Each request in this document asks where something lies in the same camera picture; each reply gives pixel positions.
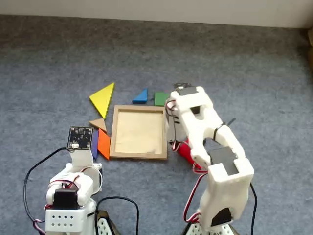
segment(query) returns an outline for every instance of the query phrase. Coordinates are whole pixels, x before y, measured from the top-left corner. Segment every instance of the beige triangle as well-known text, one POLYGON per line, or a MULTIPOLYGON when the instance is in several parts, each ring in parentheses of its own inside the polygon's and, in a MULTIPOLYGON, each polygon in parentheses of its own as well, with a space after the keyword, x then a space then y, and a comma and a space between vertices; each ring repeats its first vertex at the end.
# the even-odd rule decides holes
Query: beige triangle
POLYGON ((102 129, 107 132, 106 124, 103 118, 99 118, 89 122, 92 126, 102 129))

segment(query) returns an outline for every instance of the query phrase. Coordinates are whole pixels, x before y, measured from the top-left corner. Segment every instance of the black cable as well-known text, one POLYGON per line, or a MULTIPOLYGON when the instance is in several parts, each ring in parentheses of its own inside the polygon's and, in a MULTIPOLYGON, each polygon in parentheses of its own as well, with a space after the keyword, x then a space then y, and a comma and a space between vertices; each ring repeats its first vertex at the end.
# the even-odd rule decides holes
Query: black cable
POLYGON ((96 230, 96 235, 99 235, 99 231, 98 231, 98 221, 97 221, 97 215, 99 213, 99 206, 101 204, 101 202, 105 201, 105 200, 109 200, 109 199, 122 199, 125 201, 129 201, 131 203, 133 203, 136 207, 137 210, 137 215, 136 215, 136 235, 138 235, 138 230, 139 230, 139 207, 138 204, 133 201, 132 199, 129 199, 127 197, 120 197, 120 196, 113 196, 113 197, 105 197, 102 198, 100 201, 98 201, 97 206, 96 206, 96 210, 94 213, 94 226, 95 226, 95 230, 96 230))
POLYGON ((48 160, 49 158, 51 158, 54 154, 56 154, 57 152, 60 152, 62 150, 67 150, 67 151, 72 151, 71 149, 67 149, 66 147, 63 148, 59 148, 57 150, 55 150, 53 153, 49 154, 47 157, 45 157, 44 159, 42 159, 40 162, 36 163, 34 166, 31 167, 31 169, 28 171, 28 173, 26 174, 25 180, 24 180, 24 187, 23 187, 23 201, 24 201, 24 207, 25 207, 25 211, 27 213, 28 218, 34 222, 35 219, 33 218, 33 216, 30 214, 29 212, 29 208, 28 208, 28 204, 27 204, 27 196, 26 196, 26 187, 27 187, 27 181, 28 181, 28 177, 30 175, 30 173, 33 171, 33 169, 35 169, 37 166, 39 166, 41 163, 45 162, 46 160, 48 160))
POLYGON ((254 208, 253 208, 253 214, 252 214, 252 222, 251 222, 251 235, 253 235, 253 228, 254 228, 254 219, 255 219, 255 213, 256 213, 256 207, 258 204, 258 197, 256 196, 254 187, 252 185, 252 183, 250 183, 250 187, 254 196, 254 208))

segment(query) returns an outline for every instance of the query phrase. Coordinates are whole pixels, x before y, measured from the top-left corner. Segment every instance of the wooden frame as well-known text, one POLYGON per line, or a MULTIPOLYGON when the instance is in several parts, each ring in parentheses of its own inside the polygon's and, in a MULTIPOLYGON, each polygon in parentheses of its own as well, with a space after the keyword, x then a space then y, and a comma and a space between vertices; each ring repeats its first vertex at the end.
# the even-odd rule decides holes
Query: wooden frame
POLYGON ((164 107, 115 105, 110 157, 167 159, 164 107))

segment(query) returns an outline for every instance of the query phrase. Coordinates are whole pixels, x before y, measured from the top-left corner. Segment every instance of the wire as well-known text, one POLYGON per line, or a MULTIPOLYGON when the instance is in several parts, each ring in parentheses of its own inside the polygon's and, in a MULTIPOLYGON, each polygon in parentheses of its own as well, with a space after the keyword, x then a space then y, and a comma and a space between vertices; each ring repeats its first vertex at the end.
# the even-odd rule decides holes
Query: wire
POLYGON ((77 180, 78 178, 79 178, 79 175, 77 175, 77 176, 74 178, 73 182, 68 185, 68 188, 70 188, 73 184, 75 184, 74 182, 75 182, 75 180, 77 180))
POLYGON ((37 223, 43 223, 44 220, 38 220, 38 219, 35 219, 30 211, 29 211, 29 208, 28 208, 28 204, 27 204, 27 195, 26 195, 26 187, 27 187, 27 181, 28 181, 28 178, 29 178, 29 175, 30 173, 33 171, 33 169, 35 169, 37 166, 39 166, 41 163, 45 162, 46 160, 48 160, 49 158, 51 158, 54 154, 62 151, 62 150, 67 150, 67 151, 73 151, 72 149, 69 149, 69 148, 66 148, 66 147, 62 147, 62 148, 59 148, 57 150, 55 150, 53 153, 49 154, 48 156, 46 156, 44 159, 42 159, 41 161, 39 161, 38 163, 36 163, 35 165, 33 165, 30 170, 28 171, 28 173, 26 174, 25 176, 25 179, 24 179, 24 186, 23 186, 23 202, 24 202, 24 207, 25 207, 25 211, 26 211, 26 214, 28 216, 28 218, 33 222, 33 227, 39 232, 40 235, 45 235, 45 232, 38 226, 37 223))
POLYGON ((35 220, 33 221, 33 227, 34 227, 34 229, 36 229, 36 230, 39 232, 40 235, 45 235, 45 232, 44 232, 44 230, 42 230, 42 229, 39 227, 39 225, 38 225, 37 223, 43 223, 43 222, 44 222, 44 221, 39 220, 39 219, 35 219, 35 220))
POLYGON ((97 221, 97 215, 99 213, 99 206, 100 204, 105 201, 105 200, 109 200, 109 199, 122 199, 122 200, 125 200, 125 201, 129 201, 131 203, 133 203, 136 207, 136 211, 137 211, 137 214, 136 214, 136 235, 138 235, 138 230, 139 230, 139 207, 138 207, 138 204, 133 201, 132 199, 129 199, 127 197, 120 197, 120 196, 113 196, 113 197, 105 197, 105 198, 102 198, 98 203, 97 203, 97 206, 96 206, 96 210, 95 210, 95 215, 94 215, 94 225, 95 225, 95 230, 96 230, 96 235, 99 235, 99 231, 98 231, 98 221, 97 221))
POLYGON ((192 165, 192 171, 193 171, 194 173, 196 173, 196 174, 204 174, 204 173, 207 173, 207 172, 208 172, 207 170, 205 170, 205 169, 203 169, 203 168, 201 168, 201 169, 196 169, 196 165, 197 165, 196 162, 194 162, 193 165, 192 165))
POLYGON ((207 173, 201 175, 201 176, 197 179, 197 182, 196 182, 194 188, 192 189, 192 191, 191 191, 191 193, 190 193, 190 195, 189 195, 189 198, 188 198, 188 200, 187 200, 187 203, 186 203, 186 206, 185 206, 185 209, 184 209, 184 213, 183 213, 183 219, 184 219, 184 221, 187 222, 187 223, 190 223, 190 222, 191 222, 191 223, 197 223, 197 221, 198 221, 198 217, 197 217, 197 216, 201 214, 200 212, 196 212, 196 213, 194 213, 189 219, 186 219, 186 217, 187 217, 187 212, 188 212, 189 206, 190 206, 190 204, 191 204, 192 198, 193 198, 194 195, 195 195, 195 192, 196 192, 196 190, 197 190, 197 187, 198 187, 198 185, 199 185, 201 179, 202 179, 205 175, 207 175, 207 173))
POLYGON ((251 235, 253 235, 254 219, 255 219, 255 214, 256 214, 256 207, 258 205, 258 197, 256 196, 256 192, 254 190, 252 183, 250 183, 250 187, 254 196, 254 208, 253 208, 252 221, 251 221, 251 235))
POLYGON ((63 183, 69 183, 69 185, 67 185, 66 188, 70 188, 72 185, 74 185, 77 189, 79 189, 77 184, 74 183, 74 181, 71 181, 71 180, 54 180, 54 181, 50 182, 50 184, 48 185, 48 188, 50 188, 51 184, 53 184, 55 182, 63 182, 63 183))
POLYGON ((102 176, 101 172, 100 172, 97 168, 95 168, 94 166, 87 166, 87 167, 83 168, 80 172, 84 172, 85 170, 90 169, 90 168, 91 168, 91 169, 94 169, 95 171, 97 171, 97 173, 99 173, 100 179, 101 179, 101 183, 100 183, 99 188, 97 189, 96 192, 92 193, 93 195, 95 195, 95 194, 98 193, 98 192, 100 191, 100 189, 102 188, 103 176, 102 176))
POLYGON ((173 152, 177 152, 177 151, 179 150, 179 147, 180 147, 183 143, 186 144, 186 145, 188 145, 189 148, 191 148, 190 145, 189 145, 189 143, 187 143, 186 141, 181 141, 181 142, 179 142, 179 144, 178 144, 178 146, 175 148, 175 150, 173 150, 173 152))
POLYGON ((166 103, 165 103, 165 111, 166 111, 166 114, 168 115, 168 116, 170 116, 170 117, 172 117, 173 116, 173 114, 171 115, 171 114, 169 114, 168 113, 168 106, 167 106, 167 104, 169 104, 169 103, 171 103, 171 102, 175 102, 175 100, 170 100, 170 101, 167 101, 166 103))

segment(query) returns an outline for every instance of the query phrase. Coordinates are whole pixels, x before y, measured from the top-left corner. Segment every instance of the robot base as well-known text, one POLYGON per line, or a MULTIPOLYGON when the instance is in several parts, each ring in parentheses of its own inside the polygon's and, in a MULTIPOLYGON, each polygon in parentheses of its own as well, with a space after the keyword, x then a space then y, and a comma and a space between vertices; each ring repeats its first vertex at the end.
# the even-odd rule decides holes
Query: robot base
POLYGON ((209 232, 203 232, 200 224, 187 224, 181 235, 239 235, 230 225, 222 225, 209 232))

